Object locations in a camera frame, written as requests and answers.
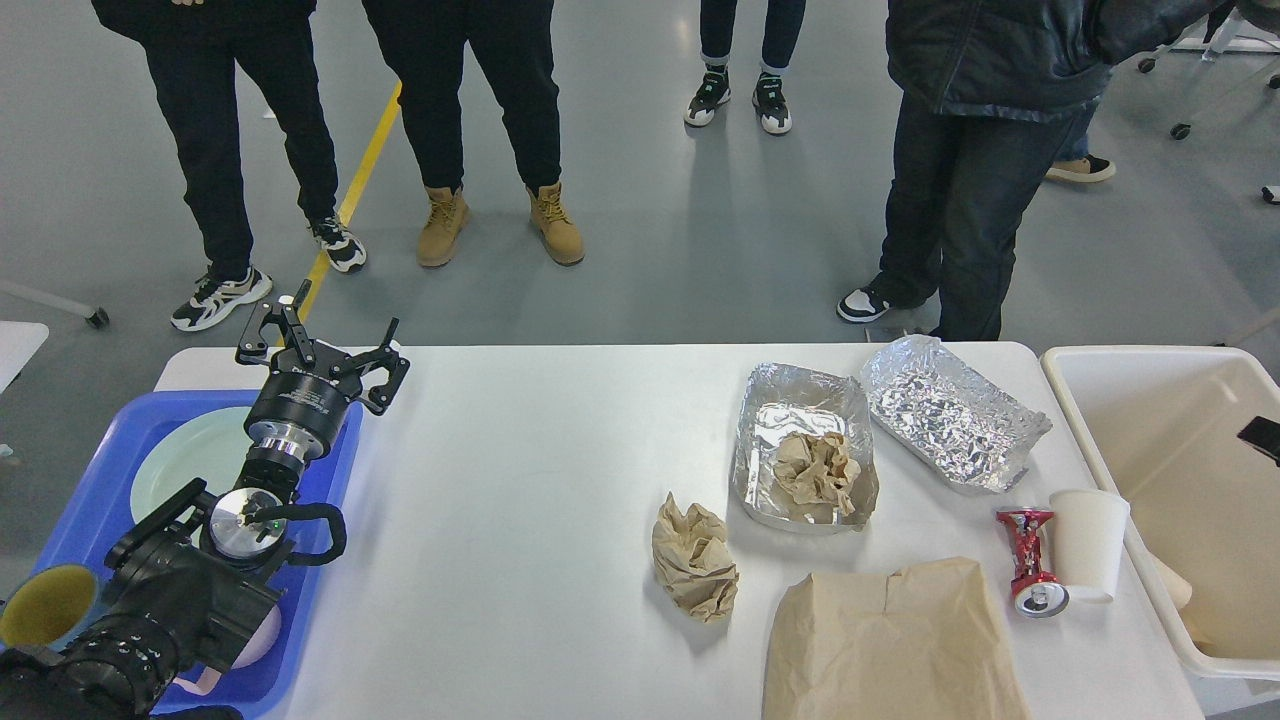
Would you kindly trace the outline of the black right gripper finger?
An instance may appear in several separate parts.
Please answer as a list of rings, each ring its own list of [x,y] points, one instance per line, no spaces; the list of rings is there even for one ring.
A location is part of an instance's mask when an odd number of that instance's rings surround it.
[[[1276,466],[1280,465],[1280,424],[1266,416],[1253,416],[1236,438],[1262,454]]]

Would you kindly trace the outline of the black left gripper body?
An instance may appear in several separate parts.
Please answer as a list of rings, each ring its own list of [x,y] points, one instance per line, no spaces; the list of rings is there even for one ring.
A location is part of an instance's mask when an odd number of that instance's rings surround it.
[[[280,350],[244,420],[255,450],[271,450],[311,462],[332,450],[349,405],[364,392],[369,370],[349,364],[342,350],[316,350],[305,365],[300,350]]]

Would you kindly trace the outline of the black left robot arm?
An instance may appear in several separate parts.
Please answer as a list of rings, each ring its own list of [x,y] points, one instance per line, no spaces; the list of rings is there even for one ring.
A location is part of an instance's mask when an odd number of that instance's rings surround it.
[[[351,404],[383,414],[410,361],[392,319],[379,346],[348,354],[308,336],[296,306],[305,282],[253,310],[236,350],[268,378],[248,411],[250,447],[220,495],[182,486],[108,552],[101,614],[65,616],[52,633],[10,638],[3,651],[5,719],[146,719],[196,664],[228,673],[282,597],[283,566],[343,555],[346,520],[332,503],[301,503],[310,464],[334,445]]]

